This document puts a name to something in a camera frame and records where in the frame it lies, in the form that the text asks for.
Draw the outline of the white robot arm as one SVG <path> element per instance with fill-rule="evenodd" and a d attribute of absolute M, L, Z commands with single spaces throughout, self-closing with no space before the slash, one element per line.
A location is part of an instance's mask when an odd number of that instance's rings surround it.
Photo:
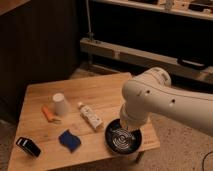
<path fill-rule="evenodd" d="M 213 94 L 172 88 L 162 68 L 150 68 L 126 81 L 122 96 L 120 123 L 128 131 L 140 129 L 148 115 L 156 113 L 213 137 Z"/>

